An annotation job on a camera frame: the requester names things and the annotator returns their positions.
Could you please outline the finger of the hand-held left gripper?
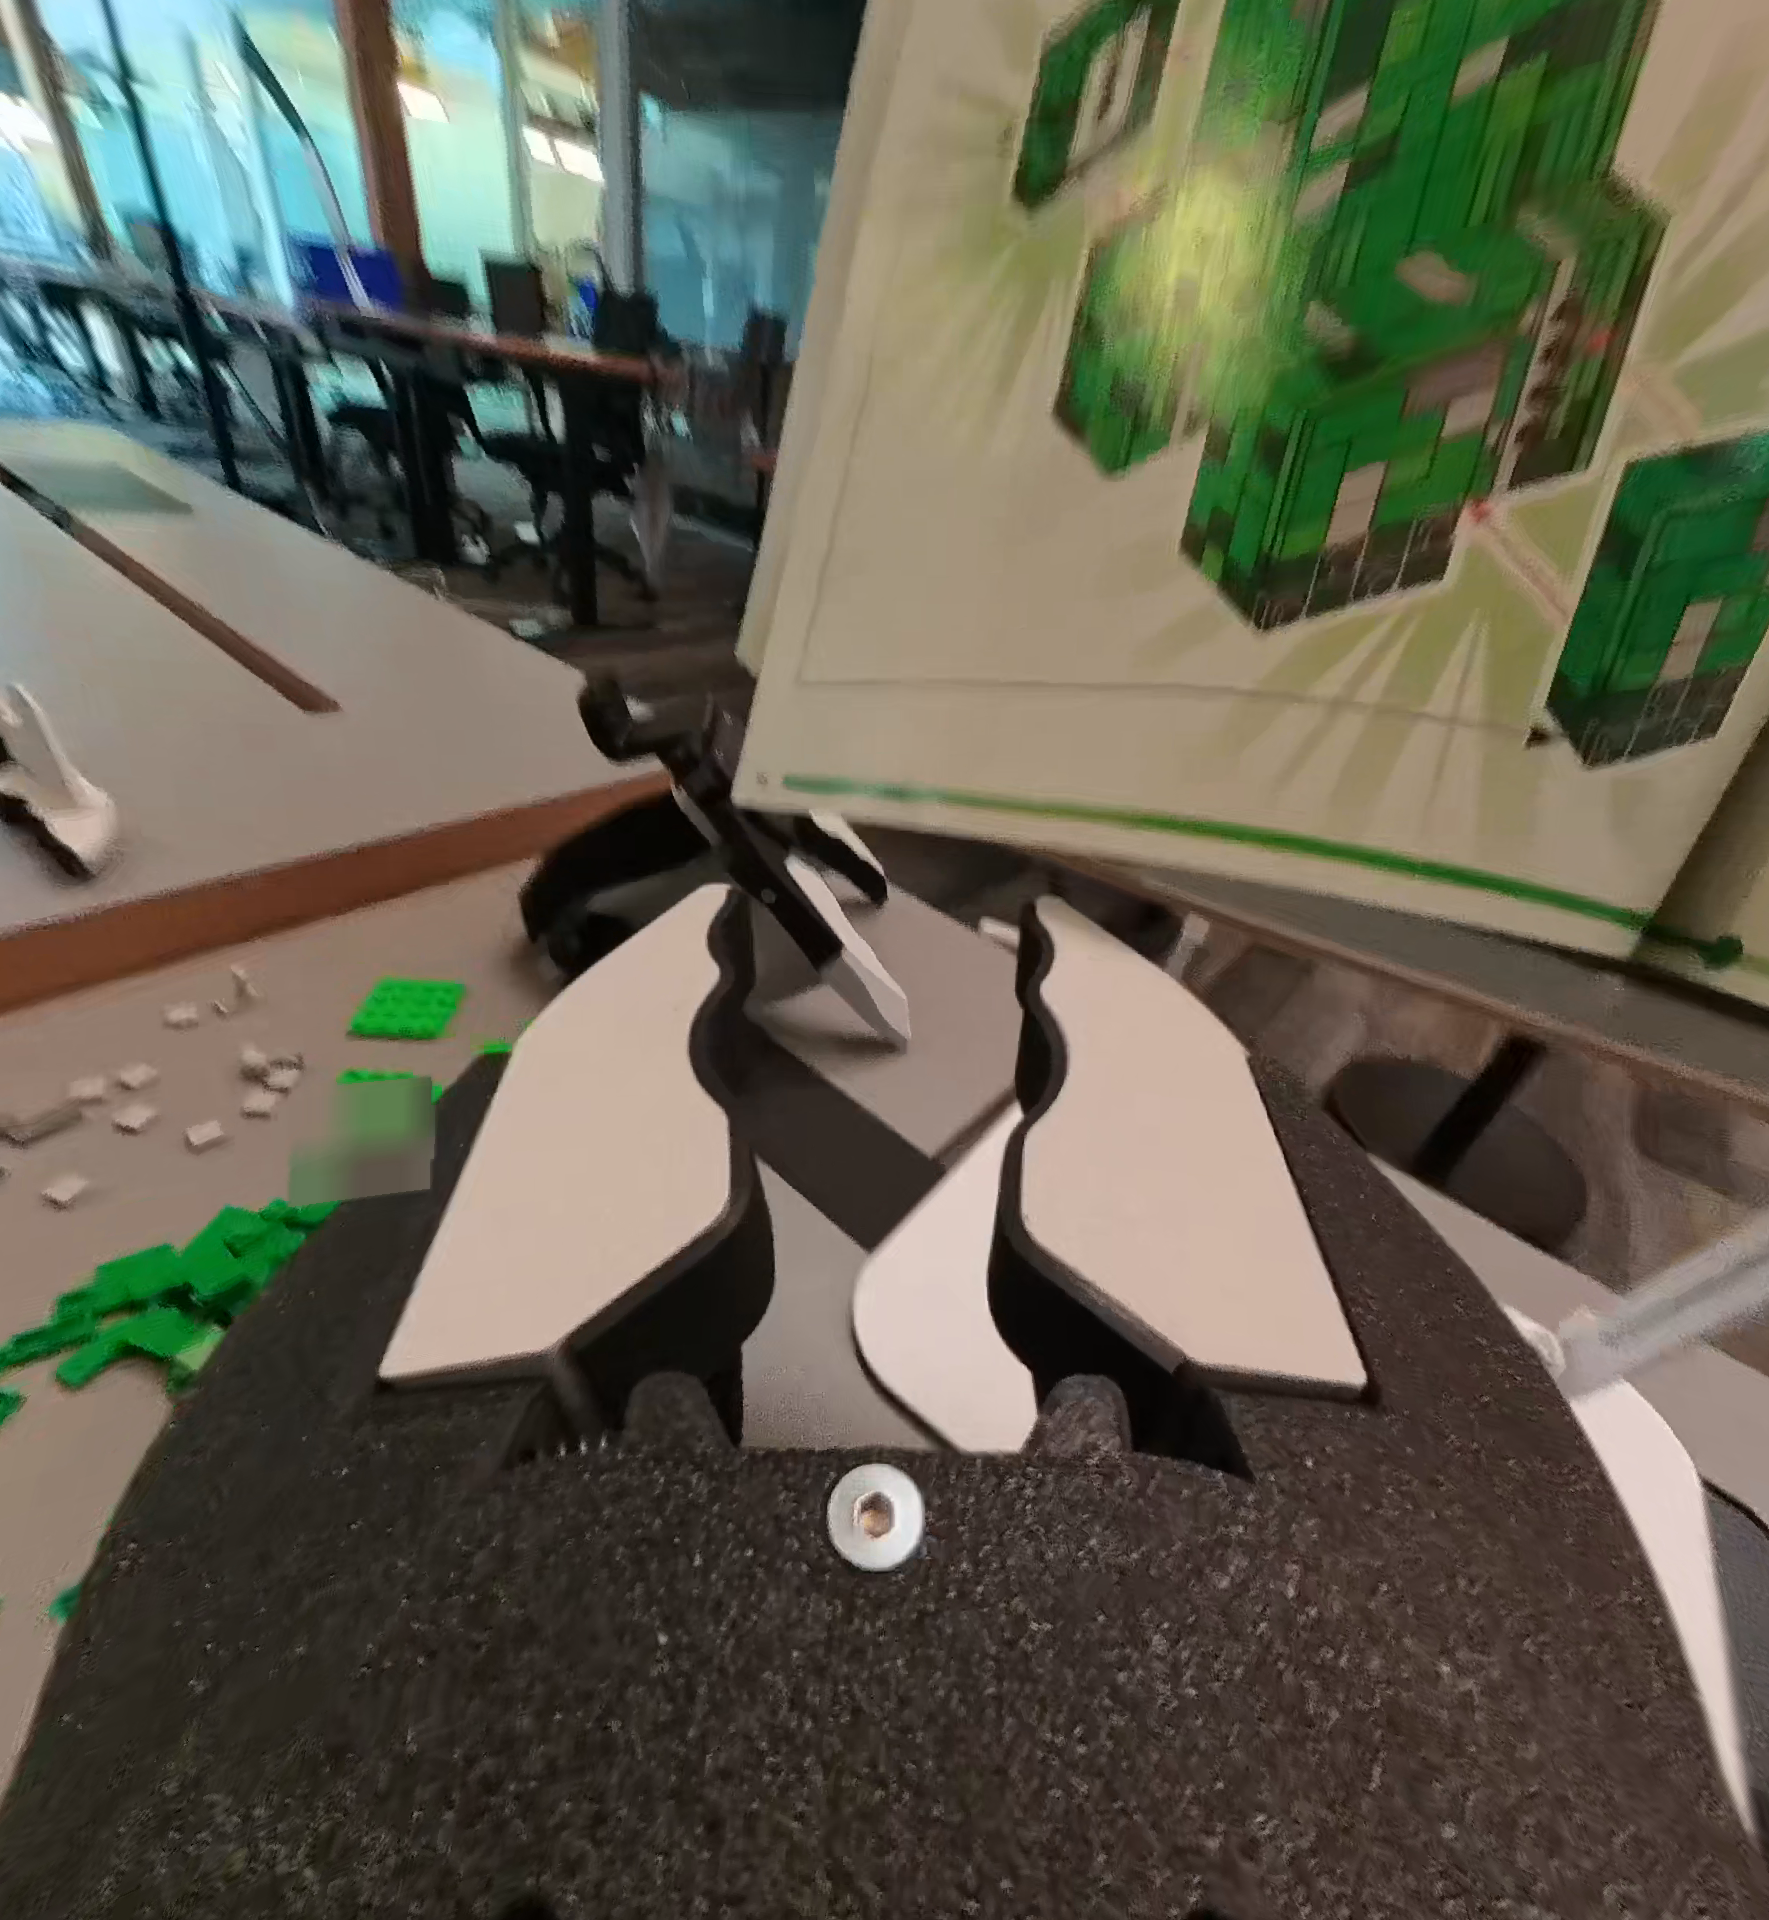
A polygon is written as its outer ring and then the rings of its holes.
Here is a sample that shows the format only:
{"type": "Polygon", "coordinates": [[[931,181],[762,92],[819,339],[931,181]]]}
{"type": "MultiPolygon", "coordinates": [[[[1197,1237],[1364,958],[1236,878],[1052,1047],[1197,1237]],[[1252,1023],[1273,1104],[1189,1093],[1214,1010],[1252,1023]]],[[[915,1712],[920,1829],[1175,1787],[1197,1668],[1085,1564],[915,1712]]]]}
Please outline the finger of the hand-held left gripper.
{"type": "Polygon", "coordinates": [[[839,878],[852,895],[883,910],[889,905],[889,878],[876,868],[876,854],[859,843],[859,834],[845,818],[811,807],[804,818],[804,854],[839,878]]]}
{"type": "Polygon", "coordinates": [[[804,974],[829,981],[870,1042],[910,1054],[910,994],[883,974],[870,943],[852,927],[832,878],[804,854],[804,818],[753,818],[736,796],[715,807],[696,807],[682,792],[674,807],[703,834],[703,843],[722,854],[728,887],[766,914],[804,974]]]}

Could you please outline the black office chair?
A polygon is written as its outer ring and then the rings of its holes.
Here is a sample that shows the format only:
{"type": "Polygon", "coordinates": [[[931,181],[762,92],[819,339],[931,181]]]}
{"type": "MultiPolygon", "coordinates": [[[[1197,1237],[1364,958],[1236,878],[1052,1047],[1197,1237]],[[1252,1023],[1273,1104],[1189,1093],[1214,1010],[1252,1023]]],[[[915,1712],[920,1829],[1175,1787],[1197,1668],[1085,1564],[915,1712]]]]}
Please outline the black office chair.
{"type": "MultiPolygon", "coordinates": [[[[626,369],[563,369],[540,359],[516,359],[516,374],[531,396],[540,428],[474,428],[487,462],[516,471],[531,496],[531,554],[551,569],[556,602],[580,628],[598,626],[597,573],[620,573],[638,595],[653,602],[653,581],[642,562],[597,540],[597,496],[629,496],[648,462],[648,390],[659,336],[659,295],[588,281],[588,354],[638,359],[642,374],[626,369]]],[[[489,327],[544,339],[551,295],[531,258],[489,255],[487,258],[489,327]]]]}

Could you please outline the white curved plate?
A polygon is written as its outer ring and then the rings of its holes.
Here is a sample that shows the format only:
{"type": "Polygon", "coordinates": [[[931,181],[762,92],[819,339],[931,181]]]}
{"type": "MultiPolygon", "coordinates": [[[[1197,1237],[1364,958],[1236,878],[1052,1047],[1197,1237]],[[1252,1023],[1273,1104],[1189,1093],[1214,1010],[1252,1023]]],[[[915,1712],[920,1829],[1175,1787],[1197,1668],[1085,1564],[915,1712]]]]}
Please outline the white curved plate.
{"type": "Polygon", "coordinates": [[[859,1259],[852,1293],[857,1358],[876,1393],[945,1453],[1018,1453],[1036,1381],[989,1315],[1004,1104],[859,1259]]]}

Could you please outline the scattered light grey lego tiles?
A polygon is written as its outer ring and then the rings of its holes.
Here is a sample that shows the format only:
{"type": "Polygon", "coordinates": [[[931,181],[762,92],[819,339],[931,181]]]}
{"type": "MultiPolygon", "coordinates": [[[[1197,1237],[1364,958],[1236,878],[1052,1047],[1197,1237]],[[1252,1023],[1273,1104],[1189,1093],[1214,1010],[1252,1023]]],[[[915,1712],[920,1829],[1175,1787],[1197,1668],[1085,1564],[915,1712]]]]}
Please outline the scattered light grey lego tiles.
{"type": "Polygon", "coordinates": [[[106,1201],[152,1163],[173,1174],[267,1142],[306,1080],[306,1054],[270,1023],[259,958],[84,1002],[55,1063],[77,1122],[39,1149],[32,1201],[45,1215],[106,1201]]]}

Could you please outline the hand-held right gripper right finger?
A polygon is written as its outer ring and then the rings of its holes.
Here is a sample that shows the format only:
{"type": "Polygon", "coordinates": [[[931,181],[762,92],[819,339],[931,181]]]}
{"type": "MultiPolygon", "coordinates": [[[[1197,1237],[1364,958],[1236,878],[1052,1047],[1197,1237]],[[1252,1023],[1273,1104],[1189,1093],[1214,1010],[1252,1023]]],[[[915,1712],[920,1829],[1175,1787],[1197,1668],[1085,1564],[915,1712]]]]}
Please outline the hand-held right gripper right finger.
{"type": "Polygon", "coordinates": [[[1241,1042],[1058,895],[1018,927],[989,1315],[1036,1401],[1104,1378],[1129,1427],[1208,1427],[1222,1393],[1369,1401],[1241,1042]]]}

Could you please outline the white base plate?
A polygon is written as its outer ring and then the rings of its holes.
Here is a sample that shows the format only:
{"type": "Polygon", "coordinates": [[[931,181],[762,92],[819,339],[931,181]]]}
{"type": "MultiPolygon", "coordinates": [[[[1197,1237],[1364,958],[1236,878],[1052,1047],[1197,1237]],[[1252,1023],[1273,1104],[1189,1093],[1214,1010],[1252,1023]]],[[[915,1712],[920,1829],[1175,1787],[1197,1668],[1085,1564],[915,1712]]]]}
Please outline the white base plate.
{"type": "Polygon", "coordinates": [[[1736,1405],[1680,1432],[1628,1381],[1573,1401],[1680,1645],[1713,1776],[1769,1868],[1769,1381],[1715,1358],[1736,1405]]]}

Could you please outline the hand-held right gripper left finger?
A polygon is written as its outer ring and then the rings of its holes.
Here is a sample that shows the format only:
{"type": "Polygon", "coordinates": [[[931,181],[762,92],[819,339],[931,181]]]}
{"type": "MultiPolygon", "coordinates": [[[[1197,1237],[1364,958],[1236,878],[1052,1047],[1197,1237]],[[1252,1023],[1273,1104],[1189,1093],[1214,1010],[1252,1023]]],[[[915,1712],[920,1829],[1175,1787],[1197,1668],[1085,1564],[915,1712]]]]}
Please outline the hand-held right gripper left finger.
{"type": "Polygon", "coordinates": [[[711,878],[516,1042],[383,1356],[383,1390],[540,1381],[566,1432],[682,1371],[740,1427],[777,1228],[728,1111],[753,905],[711,878]]]}

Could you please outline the long office desk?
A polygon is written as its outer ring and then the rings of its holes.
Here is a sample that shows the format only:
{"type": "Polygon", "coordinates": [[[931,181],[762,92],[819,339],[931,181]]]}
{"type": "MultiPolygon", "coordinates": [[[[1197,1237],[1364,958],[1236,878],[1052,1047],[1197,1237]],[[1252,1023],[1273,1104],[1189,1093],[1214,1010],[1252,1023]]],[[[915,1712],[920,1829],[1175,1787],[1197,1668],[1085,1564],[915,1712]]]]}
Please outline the long office desk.
{"type": "MultiPolygon", "coordinates": [[[[324,359],[358,359],[373,374],[383,390],[373,454],[394,462],[402,486],[402,531],[416,569],[469,569],[459,454],[474,448],[474,428],[540,428],[516,359],[642,374],[638,359],[597,359],[580,339],[521,339],[474,326],[358,314],[337,302],[267,304],[267,302],[204,295],[204,314],[248,326],[267,347],[316,347],[324,359]]],[[[653,354],[648,369],[653,390],[642,422],[653,422],[669,364],[653,354]]],[[[659,602],[666,515],[648,506],[648,462],[642,479],[629,479],[629,496],[597,496],[597,540],[642,562],[659,602]]]]}

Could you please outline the booklet stand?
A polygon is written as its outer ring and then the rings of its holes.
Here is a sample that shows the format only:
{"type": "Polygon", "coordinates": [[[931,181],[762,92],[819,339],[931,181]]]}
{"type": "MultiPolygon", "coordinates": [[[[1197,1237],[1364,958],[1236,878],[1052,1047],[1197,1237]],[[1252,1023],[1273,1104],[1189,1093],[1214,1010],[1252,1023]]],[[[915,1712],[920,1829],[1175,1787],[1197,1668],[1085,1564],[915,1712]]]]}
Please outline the booklet stand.
{"type": "Polygon", "coordinates": [[[1769,1208],[1769,1010],[1503,929],[1312,892],[1145,871],[1252,954],[1330,968],[1394,1010],[1312,1042],[1278,1002],[1273,1061],[1330,1063],[1322,1111],[1375,1163],[1628,1289],[1769,1208]]]}

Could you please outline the wooden post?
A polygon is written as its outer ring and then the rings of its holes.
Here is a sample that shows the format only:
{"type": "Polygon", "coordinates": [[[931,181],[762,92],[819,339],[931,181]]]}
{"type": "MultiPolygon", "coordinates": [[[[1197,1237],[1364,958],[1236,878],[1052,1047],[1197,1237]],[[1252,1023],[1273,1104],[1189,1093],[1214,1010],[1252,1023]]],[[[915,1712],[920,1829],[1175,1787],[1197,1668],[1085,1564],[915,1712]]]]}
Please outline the wooden post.
{"type": "Polygon", "coordinates": [[[344,105],[358,131],[368,240],[394,255],[402,302],[424,295],[424,226],[416,226],[416,176],[396,97],[396,43],[387,0],[337,0],[337,43],[344,66],[344,105]]]}

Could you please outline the blue bin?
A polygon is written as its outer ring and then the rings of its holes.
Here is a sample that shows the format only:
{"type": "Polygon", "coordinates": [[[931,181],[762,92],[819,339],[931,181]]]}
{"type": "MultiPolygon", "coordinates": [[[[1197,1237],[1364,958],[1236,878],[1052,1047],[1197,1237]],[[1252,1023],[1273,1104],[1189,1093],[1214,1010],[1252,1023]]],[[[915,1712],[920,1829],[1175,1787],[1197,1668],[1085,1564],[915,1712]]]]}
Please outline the blue bin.
{"type": "Polygon", "coordinates": [[[402,314],[402,272],[387,249],[337,249],[328,240],[290,240],[290,272],[299,302],[337,302],[358,314],[402,314]]]}

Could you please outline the lego instruction booklet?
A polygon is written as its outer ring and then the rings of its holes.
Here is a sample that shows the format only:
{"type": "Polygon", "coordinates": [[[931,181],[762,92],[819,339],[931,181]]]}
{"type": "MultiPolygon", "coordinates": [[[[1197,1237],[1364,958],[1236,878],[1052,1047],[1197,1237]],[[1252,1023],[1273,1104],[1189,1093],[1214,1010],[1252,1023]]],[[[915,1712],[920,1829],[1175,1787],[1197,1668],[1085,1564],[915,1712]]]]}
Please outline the lego instruction booklet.
{"type": "Polygon", "coordinates": [[[740,792],[1769,1008],[1769,6],[883,6],[740,792]]]}

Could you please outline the green square lego plate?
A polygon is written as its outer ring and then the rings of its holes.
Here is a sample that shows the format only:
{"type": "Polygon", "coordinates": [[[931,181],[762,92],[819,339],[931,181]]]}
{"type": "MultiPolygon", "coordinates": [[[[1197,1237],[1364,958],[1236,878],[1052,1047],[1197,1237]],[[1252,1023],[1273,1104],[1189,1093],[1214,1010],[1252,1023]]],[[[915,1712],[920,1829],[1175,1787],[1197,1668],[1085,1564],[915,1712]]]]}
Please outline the green square lego plate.
{"type": "Polygon", "coordinates": [[[441,1042],[469,1002],[461,979],[383,979],[350,1008],[344,1036],[350,1042],[441,1042]]]}

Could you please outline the pile of green lego tiles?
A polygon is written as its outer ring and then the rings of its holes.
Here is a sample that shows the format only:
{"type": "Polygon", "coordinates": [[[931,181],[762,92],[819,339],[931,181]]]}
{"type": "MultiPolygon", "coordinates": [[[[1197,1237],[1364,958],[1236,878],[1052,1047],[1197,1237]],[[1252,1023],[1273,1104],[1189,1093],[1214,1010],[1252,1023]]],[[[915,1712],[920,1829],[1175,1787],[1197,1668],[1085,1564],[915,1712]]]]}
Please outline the pile of green lego tiles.
{"type": "Polygon", "coordinates": [[[178,1242],[91,1267],[32,1322],[0,1338],[3,1646],[77,1619],[118,1483],[337,1208],[328,1197],[224,1201],[178,1242]]]}

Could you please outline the black pole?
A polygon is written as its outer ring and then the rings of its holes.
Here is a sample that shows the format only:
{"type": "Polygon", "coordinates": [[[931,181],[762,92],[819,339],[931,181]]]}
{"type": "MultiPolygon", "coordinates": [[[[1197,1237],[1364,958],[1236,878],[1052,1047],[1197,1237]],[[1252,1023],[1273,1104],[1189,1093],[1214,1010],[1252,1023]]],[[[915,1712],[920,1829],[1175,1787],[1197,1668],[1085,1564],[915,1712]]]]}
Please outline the black pole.
{"type": "Polygon", "coordinates": [[[109,43],[109,70],[118,70],[118,86],[122,86],[122,105],[126,105],[126,131],[131,131],[131,149],[136,149],[136,170],[143,170],[143,184],[152,184],[156,240],[159,240],[159,258],[167,258],[167,292],[173,292],[173,304],[178,304],[178,327],[186,327],[198,380],[204,380],[204,417],[205,417],[205,439],[215,439],[215,457],[220,457],[220,479],[224,479],[224,489],[240,496],[240,457],[239,457],[239,434],[232,434],[232,390],[224,390],[224,364],[220,364],[204,295],[192,281],[186,249],[178,249],[178,226],[173,226],[173,211],[167,211],[167,184],[159,184],[152,113],[143,113],[143,97],[136,97],[136,78],[131,78],[131,59],[126,59],[126,35],[122,35],[122,19],[118,19],[109,0],[99,0],[99,19],[106,19],[106,43],[109,43]]]}

